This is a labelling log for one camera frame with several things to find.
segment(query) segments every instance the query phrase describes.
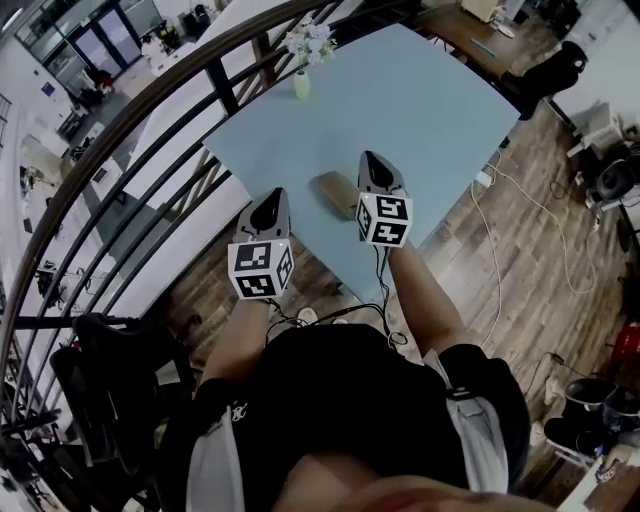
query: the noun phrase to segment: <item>white cable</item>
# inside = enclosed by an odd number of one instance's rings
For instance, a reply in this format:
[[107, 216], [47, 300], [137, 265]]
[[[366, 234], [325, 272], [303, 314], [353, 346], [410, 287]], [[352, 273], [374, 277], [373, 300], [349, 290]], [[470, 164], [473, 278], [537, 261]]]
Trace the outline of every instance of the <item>white cable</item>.
[[[592, 275], [591, 286], [589, 286], [586, 290], [576, 290], [573, 287], [573, 285], [571, 284], [571, 278], [569, 277], [569, 256], [567, 254], [567, 240], [566, 240], [566, 238], [564, 236], [564, 231], [562, 230], [562, 225], [560, 224], [560, 221], [546, 207], [542, 206], [538, 201], [536, 201], [529, 194], [527, 194], [524, 191], [524, 189], [518, 184], [518, 182], [516, 180], [514, 180], [511, 176], [509, 176], [507, 174], [504, 174], [503, 172], [501, 172], [498, 169], [498, 166], [500, 165], [500, 162], [502, 161], [502, 152], [500, 150], [498, 150], [498, 155], [499, 155], [498, 163], [495, 166], [487, 162], [487, 166], [491, 167], [493, 169], [493, 171], [494, 171], [493, 179], [491, 180], [491, 185], [493, 185], [496, 182], [496, 174], [499, 174], [503, 178], [507, 178], [509, 181], [511, 181], [511, 183], [513, 183], [516, 187], [518, 187], [518, 190], [520, 192], [522, 192], [522, 194], [527, 199], [529, 199], [533, 204], [535, 204], [538, 208], [542, 209], [545, 213], [547, 213], [553, 219], [553, 221], [558, 226], [558, 229], [560, 230], [560, 237], [562, 238], [562, 248], [563, 248], [563, 251], [564, 251], [564, 273], [565, 273], [565, 277], [567, 278], [567, 284], [569, 285], [569, 288], [571, 289], [571, 291], [573, 293], [576, 293], [578, 295], [591, 293], [593, 291], [593, 289], [595, 288], [595, 286], [596, 286], [596, 267], [595, 267], [595, 265], [593, 263], [593, 258], [591, 257], [591, 251], [589, 250], [589, 239], [591, 238], [591, 235], [593, 235], [595, 233], [595, 229], [592, 230], [589, 233], [589, 235], [587, 236], [587, 242], [586, 242], [587, 258], [589, 259], [589, 265], [591, 266], [591, 275]], [[476, 208], [478, 209], [478, 212], [480, 212], [480, 216], [482, 217], [482, 221], [484, 222], [484, 227], [487, 230], [487, 235], [489, 236], [489, 242], [491, 243], [491, 250], [493, 251], [493, 261], [494, 261], [494, 263], [496, 265], [496, 275], [498, 277], [498, 313], [496, 314], [496, 318], [493, 321], [493, 325], [491, 326], [491, 329], [489, 330], [489, 334], [487, 335], [485, 340], [482, 342], [481, 347], [483, 347], [487, 343], [487, 341], [489, 341], [489, 338], [493, 334], [493, 330], [495, 329], [496, 324], [498, 323], [498, 320], [500, 319], [500, 313], [502, 312], [502, 279], [500, 277], [500, 267], [498, 265], [498, 256], [496, 254], [496, 248], [495, 248], [495, 245], [493, 243], [493, 240], [491, 239], [491, 229], [489, 228], [489, 224], [487, 223], [487, 219], [485, 218], [484, 213], [482, 213], [482, 210], [480, 209], [480, 205], [476, 201], [476, 198], [475, 198], [475, 196], [473, 194], [473, 186], [474, 186], [474, 184], [475, 184], [475, 181], [471, 184], [471, 199], [473, 200], [473, 204], [476, 205]]]

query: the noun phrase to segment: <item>black chair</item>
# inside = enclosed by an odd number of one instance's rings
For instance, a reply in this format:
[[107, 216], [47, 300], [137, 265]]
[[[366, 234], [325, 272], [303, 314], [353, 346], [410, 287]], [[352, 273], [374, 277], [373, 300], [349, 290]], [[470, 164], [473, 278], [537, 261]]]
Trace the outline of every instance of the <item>black chair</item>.
[[81, 455], [61, 446], [52, 457], [95, 508], [117, 511], [135, 492], [153, 492], [155, 431], [191, 401], [195, 379], [186, 348], [158, 324], [117, 329], [92, 313], [79, 317], [74, 329], [77, 345], [61, 348], [50, 362]]
[[582, 49], [571, 41], [549, 59], [529, 69], [522, 76], [506, 73], [494, 86], [521, 115], [521, 121], [533, 117], [542, 98], [573, 87], [584, 71], [588, 59]]

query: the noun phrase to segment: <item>flower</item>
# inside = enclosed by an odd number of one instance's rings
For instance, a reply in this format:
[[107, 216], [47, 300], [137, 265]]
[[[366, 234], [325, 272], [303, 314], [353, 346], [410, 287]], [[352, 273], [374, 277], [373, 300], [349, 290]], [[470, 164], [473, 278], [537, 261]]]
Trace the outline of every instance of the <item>flower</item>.
[[326, 24], [313, 24], [313, 16], [307, 13], [300, 25], [287, 32], [284, 44], [289, 53], [297, 55], [300, 64], [317, 64], [326, 57], [333, 57], [336, 40], [330, 39], [331, 29]]

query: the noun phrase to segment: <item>small vase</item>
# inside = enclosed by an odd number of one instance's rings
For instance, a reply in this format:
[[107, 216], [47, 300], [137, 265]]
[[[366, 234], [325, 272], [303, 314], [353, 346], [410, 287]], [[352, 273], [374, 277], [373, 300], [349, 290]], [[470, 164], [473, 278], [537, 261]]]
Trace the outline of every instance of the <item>small vase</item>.
[[306, 100], [311, 92], [311, 82], [306, 71], [298, 71], [293, 75], [293, 90], [299, 100]]

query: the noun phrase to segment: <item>light blue table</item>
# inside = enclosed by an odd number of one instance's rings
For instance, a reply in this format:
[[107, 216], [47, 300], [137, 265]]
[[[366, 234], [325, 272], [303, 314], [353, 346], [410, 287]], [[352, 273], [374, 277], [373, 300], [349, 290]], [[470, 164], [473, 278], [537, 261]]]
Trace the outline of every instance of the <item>light blue table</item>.
[[380, 153], [403, 174], [414, 199], [409, 238], [419, 246], [519, 114], [463, 64], [399, 25], [308, 71], [309, 98], [296, 99], [289, 78], [205, 145], [251, 196], [286, 188], [295, 236], [361, 301], [379, 300], [374, 249], [359, 241], [355, 222], [327, 208], [312, 180], [335, 170], [357, 183], [361, 153]]

